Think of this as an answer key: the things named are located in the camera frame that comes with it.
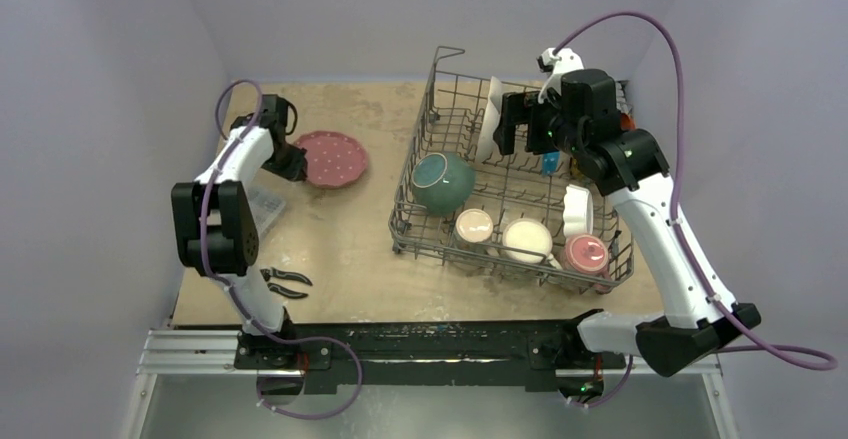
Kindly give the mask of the teal blue plate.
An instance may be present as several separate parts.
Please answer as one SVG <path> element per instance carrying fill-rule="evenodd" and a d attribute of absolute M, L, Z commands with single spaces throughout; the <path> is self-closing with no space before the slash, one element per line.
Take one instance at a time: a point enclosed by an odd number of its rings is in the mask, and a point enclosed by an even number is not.
<path fill-rule="evenodd" d="M 553 176 L 559 168 L 560 153 L 549 152 L 542 156 L 541 174 Z"/>

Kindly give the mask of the yellow patterned plate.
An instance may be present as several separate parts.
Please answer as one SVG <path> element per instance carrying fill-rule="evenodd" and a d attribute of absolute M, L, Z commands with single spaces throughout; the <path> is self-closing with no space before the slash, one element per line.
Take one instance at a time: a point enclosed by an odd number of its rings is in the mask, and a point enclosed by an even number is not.
<path fill-rule="evenodd" d="M 583 181 L 584 174 L 579 170 L 578 162 L 575 158 L 569 159 L 569 175 L 573 180 Z"/>

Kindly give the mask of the cream divided plate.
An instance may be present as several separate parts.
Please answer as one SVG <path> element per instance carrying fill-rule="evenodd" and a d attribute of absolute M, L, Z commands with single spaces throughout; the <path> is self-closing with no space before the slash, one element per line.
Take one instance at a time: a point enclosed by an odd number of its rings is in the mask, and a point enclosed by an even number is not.
<path fill-rule="evenodd" d="M 489 80 L 487 102 L 477 141 L 475 155 L 477 163 L 488 160 L 497 149 L 494 133 L 500 122 L 502 96 L 503 84 L 496 76 L 492 76 Z"/>

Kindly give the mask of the green floral mug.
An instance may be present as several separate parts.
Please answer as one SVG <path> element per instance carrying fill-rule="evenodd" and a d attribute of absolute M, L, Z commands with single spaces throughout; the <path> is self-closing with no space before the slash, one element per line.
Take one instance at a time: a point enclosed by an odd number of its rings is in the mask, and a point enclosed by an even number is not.
<path fill-rule="evenodd" d="M 531 218 L 510 222 L 501 237 L 503 253 L 525 264 L 548 264 L 558 270 L 563 267 L 552 254 L 553 237 L 547 227 Z"/>

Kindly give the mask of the white scalloped teal bowl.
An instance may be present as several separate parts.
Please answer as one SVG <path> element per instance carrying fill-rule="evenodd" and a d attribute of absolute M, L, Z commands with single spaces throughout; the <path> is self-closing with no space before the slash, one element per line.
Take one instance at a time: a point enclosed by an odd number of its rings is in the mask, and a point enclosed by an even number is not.
<path fill-rule="evenodd" d="M 476 171 L 455 153 L 433 152 L 414 166 L 411 189 L 415 203 L 429 215 L 446 216 L 471 196 Z"/>

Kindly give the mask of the cream dragon mug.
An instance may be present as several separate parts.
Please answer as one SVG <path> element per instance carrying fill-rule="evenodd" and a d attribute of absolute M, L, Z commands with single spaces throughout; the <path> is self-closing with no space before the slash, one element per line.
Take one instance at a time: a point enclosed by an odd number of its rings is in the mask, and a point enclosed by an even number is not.
<path fill-rule="evenodd" d="M 466 209 L 454 223 L 454 243 L 460 250 L 497 256 L 498 251 L 492 244 L 494 222 L 482 209 Z"/>

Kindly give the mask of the pink ghost mug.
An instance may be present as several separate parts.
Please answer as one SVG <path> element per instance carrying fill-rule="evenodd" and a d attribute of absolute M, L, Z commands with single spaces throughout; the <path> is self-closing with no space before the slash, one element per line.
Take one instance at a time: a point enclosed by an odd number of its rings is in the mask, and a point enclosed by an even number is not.
<path fill-rule="evenodd" d="M 556 258 L 564 270 L 610 279 L 607 246 L 592 234 L 570 236 Z"/>

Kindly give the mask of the orange red plate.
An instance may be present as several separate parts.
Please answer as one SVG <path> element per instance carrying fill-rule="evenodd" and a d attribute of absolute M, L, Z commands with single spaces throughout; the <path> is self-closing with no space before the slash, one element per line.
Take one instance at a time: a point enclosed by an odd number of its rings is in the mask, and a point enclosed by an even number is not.
<path fill-rule="evenodd" d="M 627 113 L 620 114 L 620 127 L 624 131 L 632 131 L 637 128 L 633 118 Z"/>

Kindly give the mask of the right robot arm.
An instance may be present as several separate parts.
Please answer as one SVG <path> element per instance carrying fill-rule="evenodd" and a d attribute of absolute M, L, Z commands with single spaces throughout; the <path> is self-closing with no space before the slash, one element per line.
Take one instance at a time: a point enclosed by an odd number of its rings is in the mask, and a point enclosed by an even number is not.
<path fill-rule="evenodd" d="M 579 171 L 625 221 L 655 280 L 663 310 L 655 318 L 585 313 L 564 335 L 561 351 L 576 366 L 600 352 L 642 358 L 670 377 L 752 329 L 761 314 L 727 289 L 706 259 L 680 206 L 674 180 L 655 138 L 623 127 L 615 81 L 599 69 L 560 76 L 554 88 L 506 92 L 491 85 L 498 115 L 493 140 L 500 155 L 514 153 L 516 129 L 527 128 L 526 151 L 570 155 Z"/>

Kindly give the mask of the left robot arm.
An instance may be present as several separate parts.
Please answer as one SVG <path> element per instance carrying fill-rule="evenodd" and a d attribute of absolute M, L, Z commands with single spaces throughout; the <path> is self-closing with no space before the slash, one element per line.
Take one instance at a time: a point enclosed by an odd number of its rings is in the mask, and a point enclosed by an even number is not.
<path fill-rule="evenodd" d="M 290 182 L 306 179 L 306 152 L 287 140 L 288 123 L 297 118 L 287 99 L 262 95 L 256 111 L 231 126 L 213 164 L 171 190 L 181 263 L 219 286 L 240 315 L 243 349 L 259 347 L 260 356 L 275 368 L 292 364 L 302 341 L 255 265 L 260 234 L 247 189 L 261 169 Z"/>

